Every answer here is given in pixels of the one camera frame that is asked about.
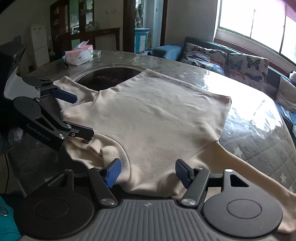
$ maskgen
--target door frame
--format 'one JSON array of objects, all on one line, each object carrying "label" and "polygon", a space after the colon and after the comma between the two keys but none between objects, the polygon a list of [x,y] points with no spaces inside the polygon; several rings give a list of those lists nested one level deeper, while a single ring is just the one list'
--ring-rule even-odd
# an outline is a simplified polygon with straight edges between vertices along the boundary
[{"label": "door frame", "polygon": [[[123,51],[134,52],[135,45],[135,15],[136,1],[124,0],[123,2]],[[165,29],[167,20],[168,0],[163,0],[163,18],[161,26],[160,45],[165,44]]]}]

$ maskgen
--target white refrigerator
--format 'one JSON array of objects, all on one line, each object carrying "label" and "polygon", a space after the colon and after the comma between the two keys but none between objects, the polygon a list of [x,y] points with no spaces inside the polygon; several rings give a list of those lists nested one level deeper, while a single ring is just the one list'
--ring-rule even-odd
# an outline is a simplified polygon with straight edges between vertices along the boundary
[{"label": "white refrigerator", "polygon": [[31,38],[34,52],[34,67],[38,68],[49,63],[45,23],[31,26]]}]

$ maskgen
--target sofa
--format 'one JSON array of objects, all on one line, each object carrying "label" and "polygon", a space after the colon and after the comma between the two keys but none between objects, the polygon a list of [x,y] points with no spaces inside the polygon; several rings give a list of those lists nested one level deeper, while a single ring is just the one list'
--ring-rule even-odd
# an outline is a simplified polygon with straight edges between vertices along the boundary
[{"label": "sofa", "polygon": [[[148,55],[159,57],[159,58],[166,58],[166,59],[171,59],[171,60],[175,60],[175,61],[180,61],[182,59],[182,55],[183,55],[183,51],[186,47],[186,43],[192,43],[192,44],[198,45],[202,48],[221,50],[221,51],[227,53],[228,55],[230,53],[241,53],[237,50],[234,50],[232,48],[226,47],[221,44],[208,42],[208,41],[204,41],[204,40],[199,40],[196,38],[186,37],[185,41],[184,41],[184,46],[164,45],[161,47],[156,47],[156,48],[151,49],[148,52]],[[279,88],[279,83],[280,83],[281,77],[290,81],[289,78],[287,78],[285,75],[281,74],[280,72],[278,72],[274,68],[271,68],[270,66],[268,67],[268,74],[267,74],[267,79],[266,79],[266,92],[265,93],[270,98],[272,98],[274,101],[276,100],[276,93]],[[281,109],[281,106],[279,104],[276,104],[276,106],[279,110],[280,115],[282,116],[283,120],[285,121],[285,123],[289,129],[289,132],[292,136],[294,144],[296,144],[296,137],[295,137],[295,134],[293,134],[293,126],[294,126],[293,122],[291,121],[291,119],[289,117],[287,117],[286,113],[283,112],[283,110]]]}]

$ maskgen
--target teal sleeve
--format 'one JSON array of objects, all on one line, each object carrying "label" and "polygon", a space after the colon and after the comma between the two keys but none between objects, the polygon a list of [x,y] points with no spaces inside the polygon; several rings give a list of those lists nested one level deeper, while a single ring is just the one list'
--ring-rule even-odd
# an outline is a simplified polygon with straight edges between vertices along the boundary
[{"label": "teal sleeve", "polygon": [[13,209],[0,196],[0,241],[17,241],[21,238],[13,217]]}]

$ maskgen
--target ribbed gray panel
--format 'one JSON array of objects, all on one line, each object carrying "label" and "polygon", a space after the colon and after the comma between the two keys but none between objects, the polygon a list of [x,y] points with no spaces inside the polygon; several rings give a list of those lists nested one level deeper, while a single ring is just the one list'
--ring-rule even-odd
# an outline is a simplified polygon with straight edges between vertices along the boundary
[{"label": "ribbed gray panel", "polygon": [[[82,232],[63,241],[229,241],[217,234],[198,212],[174,200],[124,200],[114,209],[103,209]],[[264,241],[277,241],[269,236]],[[20,241],[36,241],[22,237]]]}]

